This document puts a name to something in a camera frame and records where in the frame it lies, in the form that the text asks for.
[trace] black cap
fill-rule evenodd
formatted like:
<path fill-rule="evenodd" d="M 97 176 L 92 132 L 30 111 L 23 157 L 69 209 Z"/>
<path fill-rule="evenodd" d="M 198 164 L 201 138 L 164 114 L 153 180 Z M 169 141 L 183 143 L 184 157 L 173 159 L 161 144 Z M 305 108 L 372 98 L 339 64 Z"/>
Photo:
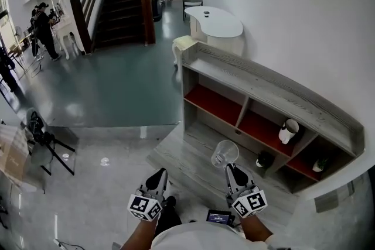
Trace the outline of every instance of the black cap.
<path fill-rule="evenodd" d="M 42 2 L 42 3 L 39 5 L 39 9 L 42 9 L 42 8 L 48 8 L 48 4 L 46 4 L 45 2 Z"/>

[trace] green epoxy floor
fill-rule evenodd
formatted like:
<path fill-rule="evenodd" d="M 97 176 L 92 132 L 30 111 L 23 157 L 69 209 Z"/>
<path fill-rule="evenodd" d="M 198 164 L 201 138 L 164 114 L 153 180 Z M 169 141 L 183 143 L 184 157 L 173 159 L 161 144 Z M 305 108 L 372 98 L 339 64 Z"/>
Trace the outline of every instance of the green epoxy floor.
<path fill-rule="evenodd" d="M 20 116 L 34 106 L 54 126 L 177 123 L 182 119 L 182 97 L 175 79 L 172 41 L 190 33 L 188 21 L 182 20 L 181 0 L 166 4 L 155 32 L 156 44 L 148 47 L 118 46 L 58 62 L 45 53 L 42 71 L 35 75 L 38 64 L 33 64 L 20 79 L 21 91 L 5 92 L 5 98 Z M 24 58 L 29 66 L 30 49 Z"/>

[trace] clear plastic cup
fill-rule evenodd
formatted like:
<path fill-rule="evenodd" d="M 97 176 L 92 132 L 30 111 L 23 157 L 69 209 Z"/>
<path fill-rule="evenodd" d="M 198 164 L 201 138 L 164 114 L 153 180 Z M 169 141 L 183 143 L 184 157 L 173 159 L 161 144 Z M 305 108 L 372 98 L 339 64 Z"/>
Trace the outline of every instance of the clear plastic cup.
<path fill-rule="evenodd" d="M 217 144 L 215 152 L 212 154 L 211 162 L 215 167 L 224 168 L 229 163 L 234 163 L 238 159 L 240 152 L 232 141 L 221 141 Z"/>

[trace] white shirt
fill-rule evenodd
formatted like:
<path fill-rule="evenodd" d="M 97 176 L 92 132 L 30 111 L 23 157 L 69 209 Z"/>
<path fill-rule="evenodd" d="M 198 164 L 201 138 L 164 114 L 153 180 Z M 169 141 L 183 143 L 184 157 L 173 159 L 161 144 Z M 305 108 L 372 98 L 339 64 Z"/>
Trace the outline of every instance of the white shirt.
<path fill-rule="evenodd" d="M 300 247 L 286 236 L 270 236 L 266 242 L 251 242 L 229 226 L 215 223 L 188 223 L 168 229 L 152 242 L 151 250 L 312 250 Z"/>

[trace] person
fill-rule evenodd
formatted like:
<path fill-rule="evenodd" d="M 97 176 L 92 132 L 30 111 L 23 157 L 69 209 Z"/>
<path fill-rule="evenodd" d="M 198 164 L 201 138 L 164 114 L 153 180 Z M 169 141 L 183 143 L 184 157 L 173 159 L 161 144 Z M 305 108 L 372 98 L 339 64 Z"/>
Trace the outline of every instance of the person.
<path fill-rule="evenodd" d="M 57 22 L 57 16 L 56 16 L 56 13 L 54 12 L 54 9 L 50 9 L 49 12 L 50 12 L 50 14 L 48 15 L 49 19 Z"/>
<path fill-rule="evenodd" d="M 14 62 L 6 54 L 3 47 L 0 47 L 0 74 L 8 87 L 11 89 L 11 92 L 14 92 L 18 89 L 18 84 L 11 74 L 11 70 L 15 68 Z"/>
<path fill-rule="evenodd" d="M 35 15 L 36 15 L 36 10 L 33 9 L 33 11 L 31 12 L 31 18 L 30 18 L 31 27 L 29 29 L 29 33 L 31 34 L 31 36 L 30 36 L 30 38 L 31 38 L 31 50 L 32 50 L 33 57 L 37 57 L 38 50 L 40 48 L 39 45 L 38 45 L 38 39 L 35 36 Z M 41 60 L 42 58 L 43 58 L 43 56 L 39 56 L 37 58 L 37 61 Z"/>
<path fill-rule="evenodd" d="M 54 41 L 50 28 L 50 25 L 53 25 L 55 21 L 46 15 L 45 9 L 47 7 L 44 2 L 39 5 L 39 9 L 34 17 L 35 35 L 46 46 L 51 59 L 57 61 L 61 58 L 61 55 L 57 54 L 54 49 Z"/>
<path fill-rule="evenodd" d="M 295 247 L 287 236 L 274 235 L 256 215 L 241 218 L 246 239 L 228 225 L 211 222 L 182 224 L 175 212 L 176 199 L 168 197 L 159 220 L 141 220 L 121 250 L 267 250 L 309 249 Z"/>

